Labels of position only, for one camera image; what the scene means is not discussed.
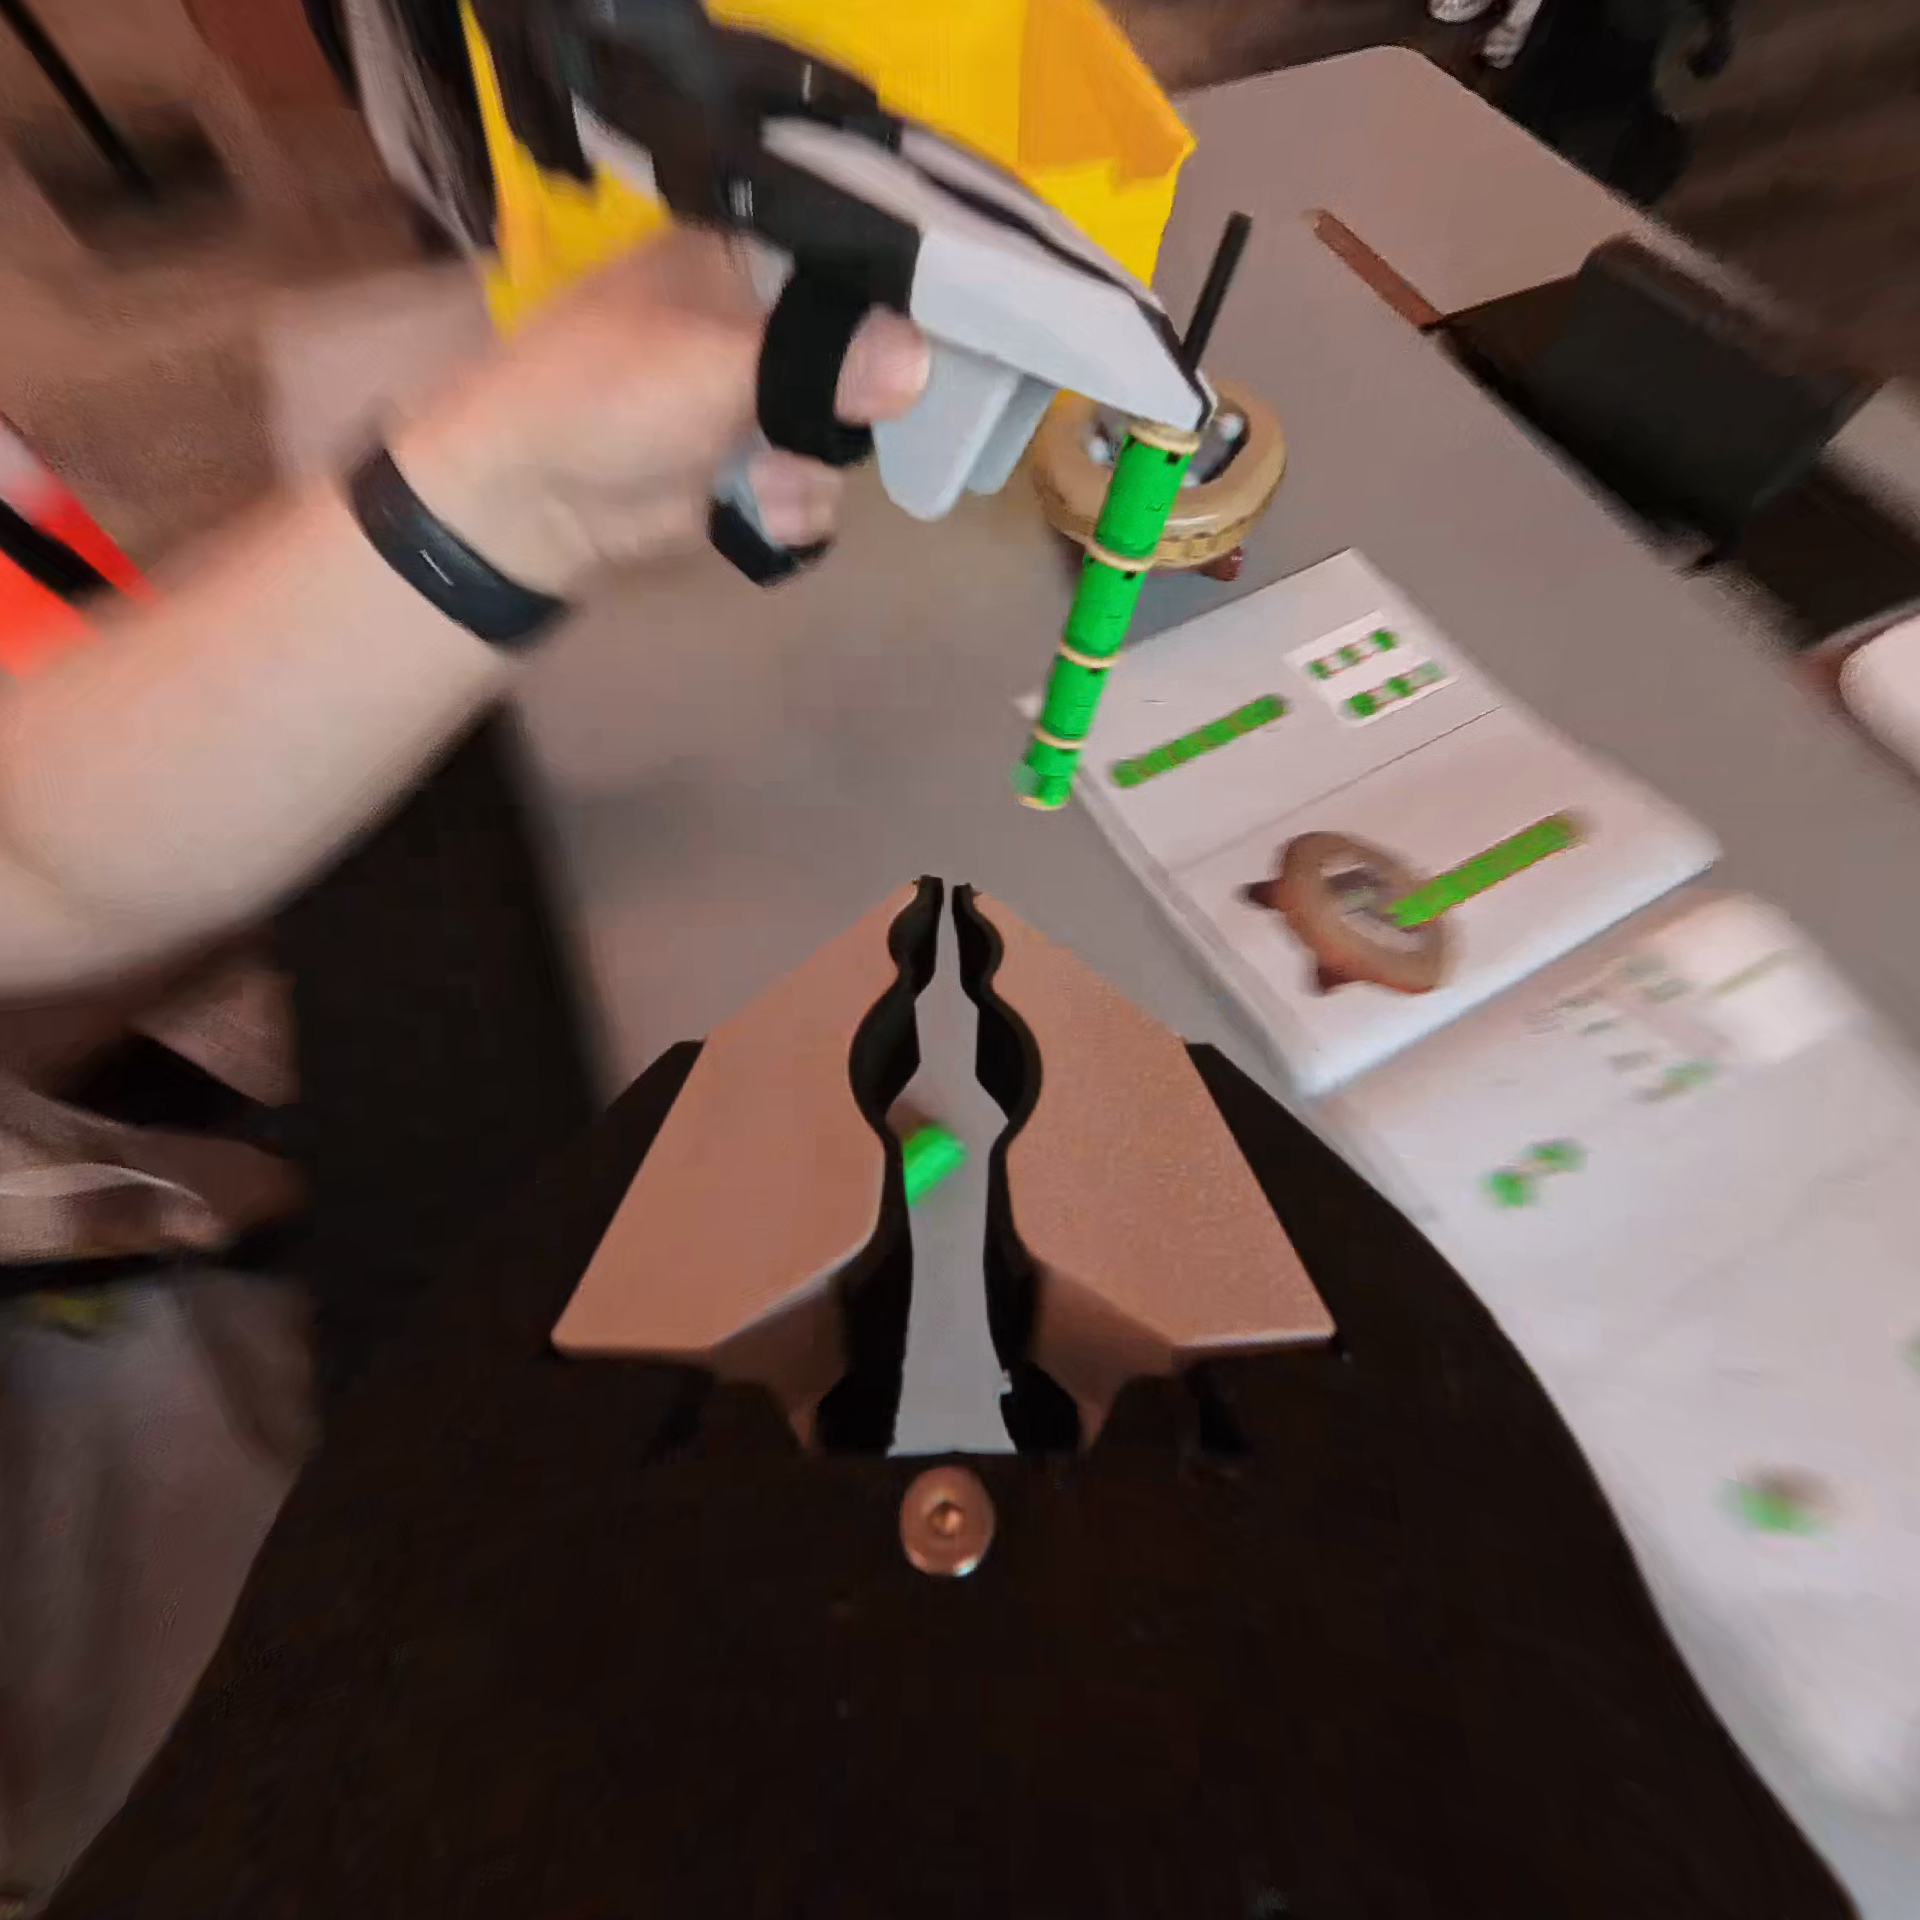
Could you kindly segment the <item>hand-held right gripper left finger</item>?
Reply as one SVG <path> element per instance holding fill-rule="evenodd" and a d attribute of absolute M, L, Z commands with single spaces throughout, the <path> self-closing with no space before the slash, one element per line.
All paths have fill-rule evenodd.
<path fill-rule="evenodd" d="M 920 1064 L 946 887 L 917 878 L 779 976 L 693 1064 L 553 1348 L 775 1396 L 798 1439 L 887 1452 L 910 1223 L 887 1112 Z"/>

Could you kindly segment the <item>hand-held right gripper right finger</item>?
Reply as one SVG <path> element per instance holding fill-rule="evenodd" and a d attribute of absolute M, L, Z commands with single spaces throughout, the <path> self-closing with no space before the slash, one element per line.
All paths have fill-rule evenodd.
<path fill-rule="evenodd" d="M 1188 1043 L 1000 898 L 955 887 L 1000 1110 L 983 1282 L 1015 1452 L 1083 1452 L 1140 1381 L 1330 1348 L 1332 1308 Z"/>

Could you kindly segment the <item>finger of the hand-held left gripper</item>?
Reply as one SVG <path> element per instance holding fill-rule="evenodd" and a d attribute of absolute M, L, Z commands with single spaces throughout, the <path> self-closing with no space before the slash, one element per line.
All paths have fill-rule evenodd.
<path fill-rule="evenodd" d="M 817 120 L 768 120 L 770 153 L 920 238 L 910 315 L 926 325 L 1015 325 L 1127 314 L 1165 323 L 1157 292 L 1064 212 L 985 156 L 907 125 L 894 147 Z"/>
<path fill-rule="evenodd" d="M 978 388 L 993 391 L 1004 374 L 1187 431 L 1212 409 L 1157 292 L 1020 227 L 926 223 L 917 328 L 933 350 L 917 422 L 941 422 L 946 438 L 995 410 L 1000 398 Z"/>

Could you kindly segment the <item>yellow plastic bin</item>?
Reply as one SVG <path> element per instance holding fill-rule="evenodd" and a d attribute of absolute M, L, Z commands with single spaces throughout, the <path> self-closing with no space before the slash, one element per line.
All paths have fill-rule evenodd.
<path fill-rule="evenodd" d="M 650 185 L 582 156 L 524 37 L 538 8 L 459 14 L 492 193 L 484 289 L 502 335 L 671 217 Z M 1192 135 L 1100 2 L 709 2 L 709 15 L 853 70 L 882 106 L 1015 173 L 1153 276 Z"/>

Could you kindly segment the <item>green bamboo stalk model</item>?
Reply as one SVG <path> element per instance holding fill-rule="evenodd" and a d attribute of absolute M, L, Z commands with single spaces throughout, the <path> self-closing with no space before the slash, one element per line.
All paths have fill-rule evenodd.
<path fill-rule="evenodd" d="M 1212 409 L 1197 431 L 1115 409 L 1124 422 L 1119 450 L 1095 535 L 1078 546 L 1078 586 L 1042 689 L 1039 719 L 1013 775 L 1015 795 L 1025 805 L 1058 808 L 1070 800 L 1100 696 L 1132 626 L 1140 586 L 1157 572 L 1153 561 L 1168 508 L 1214 417 L 1218 394 L 1207 385 L 1205 394 Z"/>

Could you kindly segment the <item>person's left forearm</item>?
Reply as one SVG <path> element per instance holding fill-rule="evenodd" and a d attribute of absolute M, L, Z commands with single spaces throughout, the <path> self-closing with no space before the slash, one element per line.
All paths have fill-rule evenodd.
<path fill-rule="evenodd" d="M 5 999 L 256 924 L 509 684 L 332 485 L 231 525 L 5 684 Z"/>

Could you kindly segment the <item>person's left hand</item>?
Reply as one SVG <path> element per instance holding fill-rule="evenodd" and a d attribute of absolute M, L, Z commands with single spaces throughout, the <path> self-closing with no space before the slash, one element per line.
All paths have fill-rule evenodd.
<path fill-rule="evenodd" d="M 736 238 L 660 227 L 459 372 L 393 435 L 397 469 L 466 553 L 547 597 L 706 547 L 739 461 L 768 538 L 817 546 L 843 474 L 748 450 L 764 323 Z"/>

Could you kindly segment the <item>round tan pot base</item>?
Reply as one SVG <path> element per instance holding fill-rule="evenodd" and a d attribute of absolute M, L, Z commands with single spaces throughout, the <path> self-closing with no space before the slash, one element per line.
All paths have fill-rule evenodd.
<path fill-rule="evenodd" d="M 1188 462 L 1157 547 L 1157 572 L 1235 580 L 1244 542 L 1285 483 L 1287 443 L 1273 409 L 1244 383 L 1214 383 L 1214 417 Z M 1095 535 L 1124 422 L 1082 394 L 1058 394 L 1030 443 L 1044 522 L 1068 542 Z"/>

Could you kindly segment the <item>instruction booklet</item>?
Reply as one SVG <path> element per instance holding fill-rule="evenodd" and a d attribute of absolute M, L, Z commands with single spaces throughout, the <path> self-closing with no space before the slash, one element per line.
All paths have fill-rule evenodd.
<path fill-rule="evenodd" d="M 1078 795 L 1800 1775 L 1916 1817 L 1914 1053 L 1355 553 L 1130 642 Z"/>

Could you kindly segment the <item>black wristband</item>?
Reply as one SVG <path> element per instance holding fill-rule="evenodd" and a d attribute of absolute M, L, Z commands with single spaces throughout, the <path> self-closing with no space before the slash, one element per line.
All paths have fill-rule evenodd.
<path fill-rule="evenodd" d="M 564 597 L 516 580 L 429 508 L 387 443 L 351 468 L 342 492 L 377 558 L 466 636 L 524 653 L 573 614 Z"/>

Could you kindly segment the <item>orange object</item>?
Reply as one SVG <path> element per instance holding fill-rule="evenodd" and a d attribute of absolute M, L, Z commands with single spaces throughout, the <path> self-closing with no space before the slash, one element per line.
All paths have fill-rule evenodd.
<path fill-rule="evenodd" d="M 5 417 L 5 678 L 96 636 L 98 607 L 153 593 L 79 492 Z"/>

